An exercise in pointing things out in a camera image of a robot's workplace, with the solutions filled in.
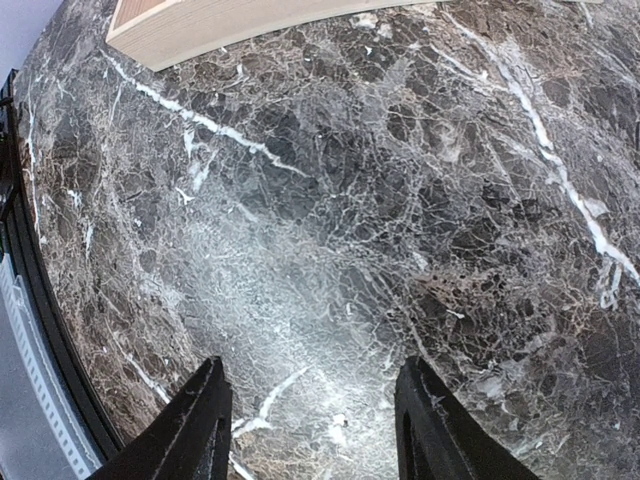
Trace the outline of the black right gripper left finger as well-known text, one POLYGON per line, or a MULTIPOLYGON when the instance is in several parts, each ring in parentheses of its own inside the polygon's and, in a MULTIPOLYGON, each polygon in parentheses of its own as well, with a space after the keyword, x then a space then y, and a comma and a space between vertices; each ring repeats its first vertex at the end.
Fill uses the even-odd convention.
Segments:
POLYGON ((225 479, 232 389, 222 360, 206 359, 156 419, 93 479, 225 479))

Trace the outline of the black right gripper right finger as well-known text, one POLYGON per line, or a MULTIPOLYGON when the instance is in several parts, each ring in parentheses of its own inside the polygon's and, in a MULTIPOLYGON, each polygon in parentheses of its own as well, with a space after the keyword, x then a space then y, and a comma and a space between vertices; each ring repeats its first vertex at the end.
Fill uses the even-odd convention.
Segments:
POLYGON ((421 357, 401 367, 394 401, 401 479, 538 479, 481 428, 421 357))

